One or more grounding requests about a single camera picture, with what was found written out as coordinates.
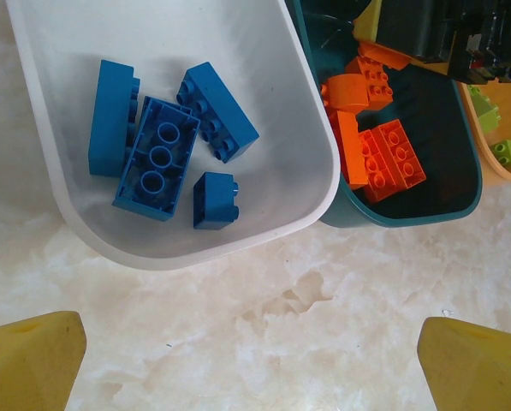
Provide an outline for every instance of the blue 2x2 brick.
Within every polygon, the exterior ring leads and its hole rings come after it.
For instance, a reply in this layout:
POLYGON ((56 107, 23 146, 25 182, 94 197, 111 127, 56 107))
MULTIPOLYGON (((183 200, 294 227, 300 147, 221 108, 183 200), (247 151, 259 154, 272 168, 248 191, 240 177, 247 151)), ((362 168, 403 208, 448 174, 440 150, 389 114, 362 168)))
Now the blue 2x2 brick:
POLYGON ((88 152, 90 174, 122 175, 126 142, 135 134, 139 89, 133 67, 101 61, 88 152))
POLYGON ((230 174, 204 173, 194 184, 194 228, 222 229, 240 215, 238 184, 230 174))
POLYGON ((190 107, 201 120, 202 139, 210 143, 215 157, 224 163, 240 156, 258 138, 246 114, 209 63, 187 70, 177 103, 190 107))
POLYGON ((146 100, 113 206, 160 221, 172 218, 199 125, 175 104, 146 100))

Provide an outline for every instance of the lego brick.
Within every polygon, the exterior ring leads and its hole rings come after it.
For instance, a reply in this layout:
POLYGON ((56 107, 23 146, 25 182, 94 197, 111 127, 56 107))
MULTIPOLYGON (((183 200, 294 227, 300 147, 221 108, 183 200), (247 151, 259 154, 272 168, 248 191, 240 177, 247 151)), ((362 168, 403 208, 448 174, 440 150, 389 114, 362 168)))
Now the lego brick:
POLYGON ((337 111, 330 116, 330 123, 339 147, 341 172, 348 186, 352 190, 366 186, 369 181, 361 152, 361 141, 358 137, 356 115, 337 111))
POLYGON ((367 84, 368 110, 382 110, 394 101, 394 92, 389 87, 389 77, 383 65, 367 57, 356 57, 346 67, 347 73, 363 74, 367 84))
POLYGON ((169 107, 173 107, 174 109, 182 111, 183 113, 187 113, 190 116, 193 114, 193 109, 191 109, 190 107, 185 107, 184 105, 178 105, 178 104, 170 103, 169 101, 163 101, 163 100, 160 100, 158 98, 151 97, 151 96, 145 96, 145 99, 143 100, 143 109, 141 111, 141 116, 143 116, 143 113, 145 112, 146 106, 149 105, 151 100, 156 100, 160 104, 166 104, 169 107))
POLYGON ((194 184, 195 229, 222 229, 240 215, 235 205, 238 183, 230 174, 204 173, 194 184))
POLYGON ((385 160, 388 152, 394 161, 395 166, 390 164, 395 182, 402 189, 409 189, 426 180, 417 155, 406 136, 400 120, 394 120, 382 124, 372 131, 377 145, 383 152, 385 160))
POLYGON ((126 144, 135 134, 139 89, 133 67, 101 61, 88 151, 90 174, 122 175, 126 144))
POLYGON ((202 139, 210 143, 215 157, 224 163, 239 157, 258 133, 236 103, 211 64, 187 70, 177 103, 193 109, 201 120, 202 139))
POLYGON ((404 69, 412 60, 410 56, 401 54, 398 51, 393 51, 381 45, 368 43, 366 41, 359 42, 358 53, 362 57, 370 58, 375 62, 395 70, 404 69))
POLYGON ((390 173, 389 165, 384 160, 371 130, 359 133, 359 139, 369 180, 369 184, 364 186, 364 193, 369 202, 377 203, 401 191, 390 173))
POLYGON ((490 147, 491 152, 504 168, 511 169, 511 140, 501 141, 490 147))
POLYGON ((497 106, 495 106, 495 108, 492 111, 489 111, 478 117, 479 125, 481 126, 481 129, 484 132, 484 134, 488 134, 492 131, 495 131, 500 125, 501 119, 502 117, 498 113, 497 106))
POLYGON ((363 74, 339 74, 321 87, 322 100, 328 113, 333 110, 358 114, 367 109, 367 83, 363 74))
POLYGON ((170 104, 149 101, 113 206, 160 221, 172 218, 199 125, 170 104))
POLYGON ((498 128, 501 121, 501 115, 498 106, 492 104, 489 97, 484 96, 477 86, 468 86, 472 104, 478 116, 479 125, 484 134, 490 133, 498 128))
MULTIPOLYGON (((176 110, 182 111, 183 113, 187 113, 190 116, 193 114, 193 110, 188 108, 188 107, 184 107, 182 105, 170 103, 169 101, 163 101, 163 100, 160 100, 158 98, 151 97, 151 96, 145 96, 145 98, 143 100, 143 107, 141 109, 141 118, 143 118, 143 114, 145 114, 145 109, 146 109, 146 107, 149 105, 149 103, 152 100, 156 100, 159 104, 165 104, 165 105, 167 105, 169 107, 172 107, 172 108, 174 108, 176 110)), ((130 148, 130 147, 132 147, 134 145, 135 137, 136 137, 135 134, 130 134, 128 136, 128 140, 126 141, 126 147, 127 148, 130 148)))
POLYGON ((469 86, 468 90, 470 92, 470 98, 472 99, 472 104, 476 110, 477 116, 482 116, 483 114, 486 114, 496 108, 496 106, 491 103, 489 97, 484 96, 481 93, 479 87, 469 86))

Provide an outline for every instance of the marble floor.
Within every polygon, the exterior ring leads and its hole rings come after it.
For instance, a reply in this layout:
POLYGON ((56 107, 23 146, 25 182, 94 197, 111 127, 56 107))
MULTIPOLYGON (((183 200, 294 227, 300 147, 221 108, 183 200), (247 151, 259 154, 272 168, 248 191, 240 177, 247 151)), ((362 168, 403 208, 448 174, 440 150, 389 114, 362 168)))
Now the marble floor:
POLYGON ((60 216, 0 0, 0 325, 56 310, 88 339, 69 410, 432 410, 425 318, 511 332, 511 186, 457 222, 315 223, 186 270, 120 267, 60 216))

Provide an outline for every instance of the toy bin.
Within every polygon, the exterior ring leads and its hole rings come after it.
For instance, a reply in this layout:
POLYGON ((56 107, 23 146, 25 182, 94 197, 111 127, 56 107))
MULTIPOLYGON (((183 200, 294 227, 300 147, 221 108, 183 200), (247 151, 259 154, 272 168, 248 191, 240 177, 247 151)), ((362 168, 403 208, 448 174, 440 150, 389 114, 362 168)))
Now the toy bin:
MULTIPOLYGON (((358 3, 351 3, 351 10, 343 7, 348 2, 340 8, 338 3, 287 1, 317 85, 344 73, 344 67, 358 55, 351 22, 359 13, 358 3)), ((359 131, 399 118, 427 180, 370 204, 363 190, 352 191, 341 177, 335 199, 321 220, 339 228, 373 223, 406 227, 467 216, 479 202, 482 178, 456 83, 414 66, 387 70, 387 74, 394 103, 384 110, 358 114, 359 131)))
POLYGON ((329 208, 339 153, 282 1, 7 3, 56 202, 104 257, 181 268, 302 229, 329 208), (134 67, 140 102, 175 102, 187 69, 210 62, 260 137, 227 164, 198 137, 164 223, 114 207, 119 179, 90 176, 87 158, 101 59, 134 67), (238 183, 240 215, 221 230, 193 227, 193 187, 208 171, 238 183))
POLYGON ((511 84, 499 84, 495 81, 479 88, 481 93, 487 96, 492 104, 498 106, 498 112, 501 116, 498 128, 485 134, 479 125, 470 93, 466 86, 462 87, 462 99, 478 146, 484 185, 493 186, 511 182, 511 169, 502 167, 490 149, 490 146, 496 143, 511 140, 511 84))

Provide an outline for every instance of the green lego brick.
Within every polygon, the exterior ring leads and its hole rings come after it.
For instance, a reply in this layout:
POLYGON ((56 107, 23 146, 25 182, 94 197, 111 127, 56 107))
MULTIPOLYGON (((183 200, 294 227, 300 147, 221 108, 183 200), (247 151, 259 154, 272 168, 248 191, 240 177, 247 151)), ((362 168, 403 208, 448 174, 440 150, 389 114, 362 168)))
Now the green lego brick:
POLYGON ((478 116, 487 114, 489 111, 496 108, 489 100, 489 97, 484 96, 478 87, 473 86, 470 88, 470 97, 472 98, 472 103, 474 104, 474 109, 478 116))
POLYGON ((496 107, 494 110, 488 111, 482 116, 479 116, 478 119, 482 131, 484 134, 487 134, 498 128, 498 124, 501 121, 501 115, 498 114, 498 107, 496 107))
POLYGON ((490 149, 504 168, 511 169, 511 140, 496 143, 490 149))
POLYGON ((470 92, 470 97, 472 98, 472 103, 479 119, 479 125, 484 134, 496 130, 501 121, 498 106, 492 104, 489 97, 484 96, 478 87, 468 86, 468 91, 470 92))

